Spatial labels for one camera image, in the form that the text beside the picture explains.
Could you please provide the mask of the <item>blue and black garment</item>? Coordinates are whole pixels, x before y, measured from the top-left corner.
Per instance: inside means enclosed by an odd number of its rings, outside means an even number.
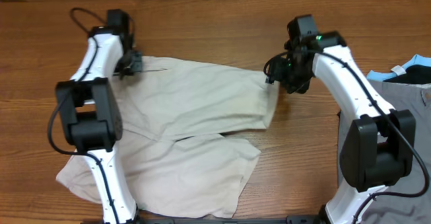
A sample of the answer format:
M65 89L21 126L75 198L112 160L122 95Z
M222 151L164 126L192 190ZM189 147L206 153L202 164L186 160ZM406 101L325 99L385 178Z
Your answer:
M390 73L370 71L366 78L389 83L430 84L430 57L416 54L404 65L394 66Z

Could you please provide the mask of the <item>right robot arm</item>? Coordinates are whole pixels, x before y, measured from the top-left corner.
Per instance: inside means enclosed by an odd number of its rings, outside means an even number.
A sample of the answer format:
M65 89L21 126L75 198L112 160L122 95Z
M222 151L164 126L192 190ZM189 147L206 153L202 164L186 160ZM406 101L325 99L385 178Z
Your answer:
M287 25L284 52L264 66L267 83L279 82L289 94L303 94L320 79L349 125L337 157L341 184L317 215L292 216L287 223L359 223L379 195L412 169L416 120L396 110L371 86L349 47L336 32L318 31L311 15Z

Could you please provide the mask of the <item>beige shorts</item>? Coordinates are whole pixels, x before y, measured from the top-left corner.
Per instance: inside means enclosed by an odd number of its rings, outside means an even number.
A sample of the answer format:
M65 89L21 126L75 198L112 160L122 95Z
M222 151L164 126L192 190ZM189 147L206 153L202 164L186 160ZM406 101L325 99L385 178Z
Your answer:
M159 215L232 217L260 155L234 133L270 125L279 85L260 71L211 63L144 57L143 66L111 82L132 197Z

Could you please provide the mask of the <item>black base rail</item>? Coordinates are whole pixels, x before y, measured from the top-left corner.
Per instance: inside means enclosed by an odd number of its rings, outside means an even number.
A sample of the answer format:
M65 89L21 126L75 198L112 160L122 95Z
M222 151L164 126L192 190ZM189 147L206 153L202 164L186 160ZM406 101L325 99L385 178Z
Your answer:
M270 219L139 219L136 224L327 224L319 215L290 215Z

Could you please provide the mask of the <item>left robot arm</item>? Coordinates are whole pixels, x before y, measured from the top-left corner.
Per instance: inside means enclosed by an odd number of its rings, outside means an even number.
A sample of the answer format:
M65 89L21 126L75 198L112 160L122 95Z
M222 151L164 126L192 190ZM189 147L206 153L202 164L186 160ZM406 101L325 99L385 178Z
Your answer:
M142 53L134 49L135 23L127 12L109 9L100 22L101 26L84 30L88 50L79 69L56 85L57 106L47 137L55 151L66 153L52 136L54 120L60 117L65 139L75 147L69 155L83 157L94 177L103 223L139 223L139 209L118 155L123 121L110 80L142 72Z

